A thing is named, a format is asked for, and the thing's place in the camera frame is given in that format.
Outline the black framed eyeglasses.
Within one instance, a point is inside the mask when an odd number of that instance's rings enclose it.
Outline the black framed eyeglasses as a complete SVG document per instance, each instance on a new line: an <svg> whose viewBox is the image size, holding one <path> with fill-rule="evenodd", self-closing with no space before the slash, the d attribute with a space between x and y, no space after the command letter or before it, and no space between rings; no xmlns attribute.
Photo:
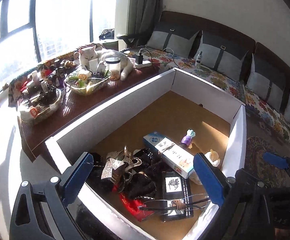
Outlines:
<svg viewBox="0 0 290 240"><path fill-rule="evenodd" d="M203 193L193 194L184 198L174 199L151 199L140 204L137 208L140 211L161 211L168 213L169 211L186 211L186 210L202 210L200 204L210 201L208 195Z"/></svg>

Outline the grey pillow far left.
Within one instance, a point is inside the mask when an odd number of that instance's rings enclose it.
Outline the grey pillow far left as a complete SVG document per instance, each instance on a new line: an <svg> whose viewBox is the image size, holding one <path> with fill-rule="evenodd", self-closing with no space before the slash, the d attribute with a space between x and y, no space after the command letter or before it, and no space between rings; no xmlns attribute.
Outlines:
<svg viewBox="0 0 290 240"><path fill-rule="evenodd" d="M200 29L169 22L159 22L147 42L147 47L163 51L173 51L176 56L194 55L198 45Z"/></svg>

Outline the black charger plug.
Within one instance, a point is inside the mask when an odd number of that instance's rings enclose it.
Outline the black charger plug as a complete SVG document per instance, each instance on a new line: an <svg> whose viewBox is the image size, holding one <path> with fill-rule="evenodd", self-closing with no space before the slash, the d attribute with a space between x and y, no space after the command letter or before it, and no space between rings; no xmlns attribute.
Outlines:
<svg viewBox="0 0 290 240"><path fill-rule="evenodd" d="M139 51L138 54L135 56L136 58L136 63L137 64L142 64L143 63L143 55L142 51Z"/></svg>

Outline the glass jar black lid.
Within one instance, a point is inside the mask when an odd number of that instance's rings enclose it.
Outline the glass jar black lid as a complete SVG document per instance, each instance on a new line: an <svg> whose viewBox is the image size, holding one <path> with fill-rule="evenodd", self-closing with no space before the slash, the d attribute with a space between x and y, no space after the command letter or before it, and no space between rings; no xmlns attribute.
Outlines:
<svg viewBox="0 0 290 240"><path fill-rule="evenodd" d="M121 59L119 57L108 57L105 59L111 80L119 80L121 75Z"/></svg>

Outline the blue white ointment box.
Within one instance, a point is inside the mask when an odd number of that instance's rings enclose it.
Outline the blue white ointment box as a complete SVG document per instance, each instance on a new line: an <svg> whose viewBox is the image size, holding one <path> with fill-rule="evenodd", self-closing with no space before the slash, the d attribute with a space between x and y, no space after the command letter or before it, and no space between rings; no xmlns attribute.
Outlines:
<svg viewBox="0 0 290 240"><path fill-rule="evenodd" d="M145 135L143 142L147 148L158 152L163 161L180 176L189 178L193 172L194 155L181 148L180 143L173 142L158 132Z"/></svg>

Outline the purple toy figure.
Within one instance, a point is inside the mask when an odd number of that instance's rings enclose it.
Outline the purple toy figure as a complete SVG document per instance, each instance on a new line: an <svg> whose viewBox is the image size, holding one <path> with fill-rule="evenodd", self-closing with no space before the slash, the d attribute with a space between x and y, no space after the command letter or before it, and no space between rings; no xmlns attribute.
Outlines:
<svg viewBox="0 0 290 240"><path fill-rule="evenodd" d="M179 146L183 149L192 147L192 139L195 137L195 131L188 129L186 135L181 139Z"/></svg>

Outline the red packet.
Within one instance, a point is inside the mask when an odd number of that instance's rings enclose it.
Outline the red packet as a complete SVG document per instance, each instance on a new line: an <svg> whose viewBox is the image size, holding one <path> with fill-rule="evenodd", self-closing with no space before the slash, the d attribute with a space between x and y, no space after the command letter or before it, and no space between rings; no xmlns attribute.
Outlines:
<svg viewBox="0 0 290 240"><path fill-rule="evenodd" d="M140 207L147 207L143 200L141 200L143 193L138 186L128 186L123 191L119 192L118 185L112 188L113 193L119 193L120 200L125 209L139 222L145 221L155 212L142 210Z"/></svg>

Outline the black fabric garment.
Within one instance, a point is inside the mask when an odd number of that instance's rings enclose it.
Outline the black fabric garment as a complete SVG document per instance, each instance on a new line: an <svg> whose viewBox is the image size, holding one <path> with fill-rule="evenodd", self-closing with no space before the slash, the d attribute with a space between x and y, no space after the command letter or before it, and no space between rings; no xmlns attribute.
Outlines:
<svg viewBox="0 0 290 240"><path fill-rule="evenodd" d="M157 188L160 186L162 172L167 166L162 161L159 153L149 148L135 150L132 154L140 158L142 164L123 175L118 184L113 184L109 180L101 180L106 156L103 157L96 152L92 152L94 166L87 179L88 185L101 196L109 195L114 185L118 185L119 192L128 186L138 186L143 193L142 198L154 199Z"/></svg>

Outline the floral bench cushion cover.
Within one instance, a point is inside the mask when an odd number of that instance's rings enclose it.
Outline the floral bench cushion cover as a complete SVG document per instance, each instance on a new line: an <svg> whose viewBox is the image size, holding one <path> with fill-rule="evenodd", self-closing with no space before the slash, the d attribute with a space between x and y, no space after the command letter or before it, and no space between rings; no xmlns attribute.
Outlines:
<svg viewBox="0 0 290 240"><path fill-rule="evenodd" d="M280 109L276 110L270 103L264 101L246 87L244 82L233 81L229 77L205 66L196 67L194 59L177 56L172 53L171 49L160 51L146 48L142 51L142 55L145 60L152 61L154 66L163 72L178 67L244 102L248 112L256 118L260 128L264 129L268 135L278 137L282 143L290 146L290 124L283 116L288 104L290 88L285 89Z"/></svg>

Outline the rhinestone high heel shoe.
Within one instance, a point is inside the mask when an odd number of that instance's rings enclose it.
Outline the rhinestone high heel shoe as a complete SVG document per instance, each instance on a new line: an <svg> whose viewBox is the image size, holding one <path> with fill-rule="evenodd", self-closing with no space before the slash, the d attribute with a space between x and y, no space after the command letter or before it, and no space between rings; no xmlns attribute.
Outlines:
<svg viewBox="0 0 290 240"><path fill-rule="evenodd" d="M109 180L113 184L118 184L123 175L141 164L142 160L129 152L126 146L121 151L109 152L106 156L101 180Z"/></svg>

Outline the white power strip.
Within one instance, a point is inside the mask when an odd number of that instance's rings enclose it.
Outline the white power strip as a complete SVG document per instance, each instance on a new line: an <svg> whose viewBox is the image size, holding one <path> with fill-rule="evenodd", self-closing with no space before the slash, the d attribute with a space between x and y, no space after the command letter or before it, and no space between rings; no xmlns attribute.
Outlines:
<svg viewBox="0 0 290 240"><path fill-rule="evenodd" d="M152 66L152 63L150 61L148 61L148 60L143 60L143 62L141 64L138 64L135 59L131 59L131 61L133 63L133 67L135 69L141 69L141 68L151 67Z"/></svg>

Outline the glass bowl with trinkets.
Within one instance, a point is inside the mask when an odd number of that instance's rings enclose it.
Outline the glass bowl with trinkets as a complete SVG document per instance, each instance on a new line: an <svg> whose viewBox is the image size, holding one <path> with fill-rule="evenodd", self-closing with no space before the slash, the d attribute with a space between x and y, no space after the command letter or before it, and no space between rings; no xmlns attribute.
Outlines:
<svg viewBox="0 0 290 240"><path fill-rule="evenodd" d="M110 81L110 76L111 73L108 70L93 73L79 67L65 78L64 85L76 94L90 95L105 87Z"/></svg>

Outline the white cat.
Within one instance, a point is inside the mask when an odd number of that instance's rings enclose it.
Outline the white cat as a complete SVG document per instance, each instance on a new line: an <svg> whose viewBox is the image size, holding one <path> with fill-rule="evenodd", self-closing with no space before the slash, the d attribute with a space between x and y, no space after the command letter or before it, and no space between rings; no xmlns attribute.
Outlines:
<svg viewBox="0 0 290 240"><path fill-rule="evenodd" d="M90 69L89 61L97 59L97 63L105 63L106 59L117 57L121 60L121 77L120 80L124 81L130 72L133 70L134 65L132 61L124 53L112 49L96 50L96 45L78 49L80 65L86 69Z"/></svg>

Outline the black booklet white label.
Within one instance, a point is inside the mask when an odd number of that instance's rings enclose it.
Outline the black booklet white label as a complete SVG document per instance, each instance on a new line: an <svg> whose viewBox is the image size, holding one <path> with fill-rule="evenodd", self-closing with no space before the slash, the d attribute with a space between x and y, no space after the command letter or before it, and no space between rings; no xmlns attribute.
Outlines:
<svg viewBox="0 0 290 240"><path fill-rule="evenodd" d="M188 204L192 201L191 189L188 180L182 178L176 172L162 173L162 207L172 207L174 199L181 200L182 203ZM167 210L162 212L161 219L163 222L174 220L188 219L194 216L191 207L185 210Z"/></svg>

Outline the grey curtain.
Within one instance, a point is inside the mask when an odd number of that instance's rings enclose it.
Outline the grey curtain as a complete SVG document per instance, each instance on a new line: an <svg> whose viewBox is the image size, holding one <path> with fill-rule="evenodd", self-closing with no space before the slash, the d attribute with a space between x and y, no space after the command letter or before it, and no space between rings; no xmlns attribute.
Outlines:
<svg viewBox="0 0 290 240"><path fill-rule="evenodd" d="M127 21L128 48L147 43L159 21L162 12L162 0L129 0Z"/></svg>

